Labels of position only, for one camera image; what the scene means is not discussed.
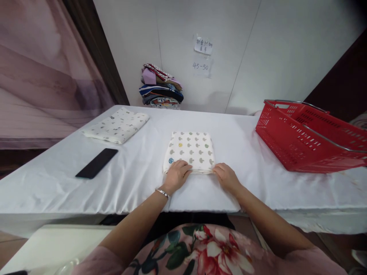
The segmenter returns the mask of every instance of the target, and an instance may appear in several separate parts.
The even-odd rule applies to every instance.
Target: white wall
[[[262,0],[226,113],[303,101],[366,27],[351,3]]]
[[[304,100],[366,27],[344,0],[94,3],[137,106],[146,62],[183,84],[185,110],[251,114],[264,99]],[[193,75],[196,33],[213,42],[211,79]]]

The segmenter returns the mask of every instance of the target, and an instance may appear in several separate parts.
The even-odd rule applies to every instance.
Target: person
[[[272,252],[230,228],[185,224],[141,249],[151,227],[192,168],[174,162],[164,184],[127,215],[73,270],[79,274],[346,274],[306,237],[239,182],[225,163],[213,172],[258,228]]]

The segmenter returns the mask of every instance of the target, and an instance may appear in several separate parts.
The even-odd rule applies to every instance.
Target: pink curtain
[[[61,0],[0,1],[0,149],[48,148],[112,105]]]

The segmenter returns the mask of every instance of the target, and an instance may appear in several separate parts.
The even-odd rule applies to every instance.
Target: stack of clothes
[[[154,108],[179,110],[184,100],[181,83],[150,63],[144,64],[142,72],[141,81],[144,85],[139,92],[143,97],[143,104]]]

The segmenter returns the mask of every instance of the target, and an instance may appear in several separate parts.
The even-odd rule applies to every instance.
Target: basket handle
[[[328,141],[328,142],[330,142],[330,143],[334,144],[335,146],[337,146],[337,147],[339,147],[339,148],[341,148],[341,149],[344,149],[344,150],[346,150],[346,151],[348,151],[348,152],[364,153],[364,154],[366,154],[366,153],[367,153],[367,151],[362,151],[362,150],[352,150],[352,149],[345,148],[344,146],[341,146],[341,145],[339,145],[339,144],[335,143],[334,141],[331,141],[331,140],[330,140],[330,139],[328,139],[327,137],[324,137],[322,134],[319,134],[319,133],[318,133],[318,132],[316,132],[315,130],[312,130],[312,129],[311,129],[310,127],[308,127],[307,125],[304,125],[304,124],[302,124],[302,125],[303,125],[303,127],[306,127],[308,130],[310,130],[311,132],[313,132],[314,134],[318,135],[319,137],[323,138],[324,140],[326,140],[326,141]]]
[[[271,104],[268,100],[270,101],[279,101],[279,102],[290,102],[290,103],[302,103],[302,104],[305,104],[305,105],[308,105],[308,106],[311,106],[311,107],[314,107],[315,109],[321,111],[321,112],[324,112],[324,113],[327,113],[329,114],[330,112],[328,111],[325,111],[319,107],[316,107],[312,104],[309,104],[307,102],[303,102],[303,101],[292,101],[292,100],[281,100],[281,99],[265,99],[264,102],[266,102],[267,104],[270,104],[271,106],[273,106],[274,108],[278,108],[277,106],[275,106],[274,104]]]

